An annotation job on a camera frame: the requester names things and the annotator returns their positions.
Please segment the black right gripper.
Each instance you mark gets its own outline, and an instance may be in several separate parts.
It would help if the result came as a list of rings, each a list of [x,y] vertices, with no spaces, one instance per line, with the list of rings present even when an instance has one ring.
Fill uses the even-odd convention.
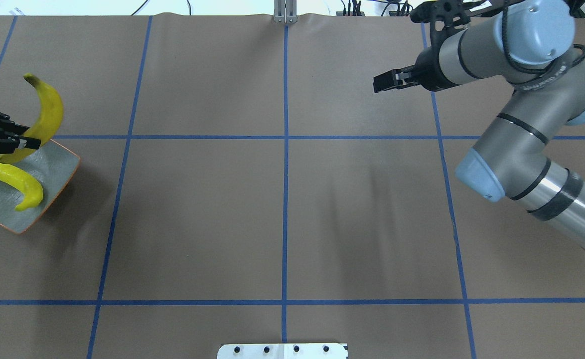
[[[374,77],[374,93],[411,88],[417,85],[438,92],[452,88],[443,74],[437,47],[425,48],[417,57],[413,69],[392,69]]]

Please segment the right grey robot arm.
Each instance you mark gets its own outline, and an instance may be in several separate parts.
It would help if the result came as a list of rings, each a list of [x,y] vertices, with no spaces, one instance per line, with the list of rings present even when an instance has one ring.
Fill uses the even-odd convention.
[[[545,147],[564,126],[585,124],[585,46],[563,0],[505,1],[470,25],[472,5],[427,1],[410,14],[430,25],[430,45],[412,66],[374,78],[376,93],[421,86],[436,92],[495,76],[513,93],[455,170],[490,202],[509,198],[585,250],[585,181]]]

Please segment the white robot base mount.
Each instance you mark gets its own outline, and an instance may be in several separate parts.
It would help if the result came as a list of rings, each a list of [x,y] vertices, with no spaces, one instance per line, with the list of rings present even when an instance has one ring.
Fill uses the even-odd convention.
[[[218,359],[347,359],[341,343],[259,343],[222,345]]]

